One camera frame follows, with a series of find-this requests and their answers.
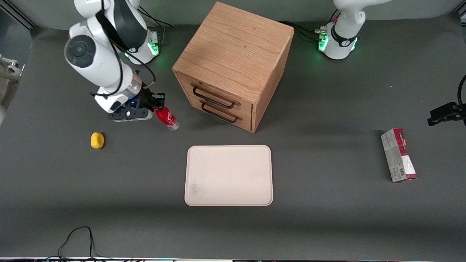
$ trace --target green led light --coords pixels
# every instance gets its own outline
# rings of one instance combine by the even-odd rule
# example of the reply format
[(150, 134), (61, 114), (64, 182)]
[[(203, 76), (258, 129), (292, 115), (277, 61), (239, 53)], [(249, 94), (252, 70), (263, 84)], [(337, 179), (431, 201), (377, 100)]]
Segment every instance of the green led light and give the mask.
[(354, 44), (353, 44), (353, 47), (351, 47), (351, 51), (353, 51), (354, 48), (356, 47), (356, 42), (357, 42), (357, 37), (356, 37), (356, 39), (354, 40)]
[(328, 42), (329, 42), (329, 37), (328, 37), (328, 36), (325, 36), (325, 38), (322, 39), (322, 40), (321, 40), (321, 43), (319, 44), (319, 49), (320, 49), (321, 51), (324, 51), (325, 48), (327, 47)]
[(158, 55), (158, 44), (147, 43), (153, 55)]

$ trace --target drawer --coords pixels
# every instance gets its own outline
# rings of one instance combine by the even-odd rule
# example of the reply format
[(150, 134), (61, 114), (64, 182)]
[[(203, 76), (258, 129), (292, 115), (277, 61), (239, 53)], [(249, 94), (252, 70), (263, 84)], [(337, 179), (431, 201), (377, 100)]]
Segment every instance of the drawer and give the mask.
[(181, 74), (178, 74), (177, 77), (191, 104), (202, 99), (237, 116), (248, 117), (248, 115), (252, 114), (253, 105), (249, 102), (231, 98), (228, 94), (221, 94), (207, 84)]
[(233, 114), (232, 112), (225, 110), (215, 104), (211, 104), (203, 99), (193, 101), (191, 105), (211, 116), (219, 118), (227, 123), (235, 125), (247, 131), (251, 131), (251, 114), (241, 116)]

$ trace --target box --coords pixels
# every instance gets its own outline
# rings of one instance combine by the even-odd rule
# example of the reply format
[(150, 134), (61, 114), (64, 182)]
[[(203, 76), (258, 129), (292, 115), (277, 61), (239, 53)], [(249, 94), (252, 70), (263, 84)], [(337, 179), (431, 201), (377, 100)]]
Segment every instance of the box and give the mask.
[(390, 168), (391, 180), (402, 182), (416, 179), (416, 171), (406, 149), (406, 140), (402, 128), (392, 129), (381, 136)]
[(194, 108), (254, 133), (293, 34), (290, 26), (217, 2), (172, 70)]

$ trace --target gray tabletop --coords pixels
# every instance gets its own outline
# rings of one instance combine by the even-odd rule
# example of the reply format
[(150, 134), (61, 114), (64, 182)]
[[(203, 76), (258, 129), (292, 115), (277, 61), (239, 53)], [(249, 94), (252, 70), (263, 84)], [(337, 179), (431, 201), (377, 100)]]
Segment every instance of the gray tabletop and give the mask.
[[(296, 34), (256, 134), (189, 105), (171, 66), (196, 29), (167, 29), (150, 64), (153, 91), (166, 92), (180, 120), (175, 132), (155, 119), (109, 121), (88, 94), (96, 86), (63, 58), (67, 32), (33, 33), (0, 127), (2, 256), (54, 255), (88, 225), (99, 253), (113, 257), (465, 259), (466, 128), (426, 120), (455, 101), (465, 73), (458, 15), (369, 21), (344, 61)], [(394, 184), (379, 135), (397, 127), (419, 179)], [(89, 145), (95, 131), (106, 136), (101, 150)], [(250, 144), (272, 149), (270, 206), (185, 204), (191, 146)], [(86, 256), (88, 241), (77, 232), (64, 255)]]

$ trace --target white wall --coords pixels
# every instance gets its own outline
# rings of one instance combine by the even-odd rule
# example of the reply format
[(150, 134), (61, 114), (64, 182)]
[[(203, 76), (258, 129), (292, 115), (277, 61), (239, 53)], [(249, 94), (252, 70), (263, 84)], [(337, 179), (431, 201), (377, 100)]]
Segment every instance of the white wall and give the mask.
[[(11, 0), (41, 27), (68, 29), (82, 20), (73, 0)], [(175, 25), (200, 24), (216, 0), (141, 0), (157, 19)], [(332, 15), (332, 0), (222, 0), (273, 20), (324, 21)], [(430, 18), (450, 13), (461, 0), (393, 0), (366, 9), (369, 20)]]

